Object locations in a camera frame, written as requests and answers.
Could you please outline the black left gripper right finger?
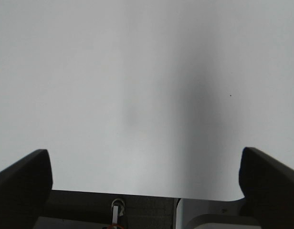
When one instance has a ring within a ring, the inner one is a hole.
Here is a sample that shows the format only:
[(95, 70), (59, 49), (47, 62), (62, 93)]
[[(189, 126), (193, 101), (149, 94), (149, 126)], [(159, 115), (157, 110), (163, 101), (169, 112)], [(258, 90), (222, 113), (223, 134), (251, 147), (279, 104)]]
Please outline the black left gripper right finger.
[(254, 147), (243, 149), (239, 185), (263, 229), (294, 229), (294, 170)]

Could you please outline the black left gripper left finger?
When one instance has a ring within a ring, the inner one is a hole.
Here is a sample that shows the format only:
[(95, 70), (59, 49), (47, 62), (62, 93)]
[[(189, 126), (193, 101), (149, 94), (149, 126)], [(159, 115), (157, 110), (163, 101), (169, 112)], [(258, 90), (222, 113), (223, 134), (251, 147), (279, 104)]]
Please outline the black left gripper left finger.
[(32, 229), (53, 186), (46, 149), (38, 149), (0, 172), (0, 229)]

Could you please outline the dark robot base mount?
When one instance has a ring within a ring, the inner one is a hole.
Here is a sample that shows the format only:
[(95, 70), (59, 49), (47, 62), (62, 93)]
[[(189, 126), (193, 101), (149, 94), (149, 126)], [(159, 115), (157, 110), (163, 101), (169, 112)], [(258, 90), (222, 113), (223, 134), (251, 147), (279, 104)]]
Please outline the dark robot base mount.
[(124, 204), (118, 223), (125, 229), (174, 229), (177, 198), (53, 190), (36, 228), (106, 228), (113, 202)]

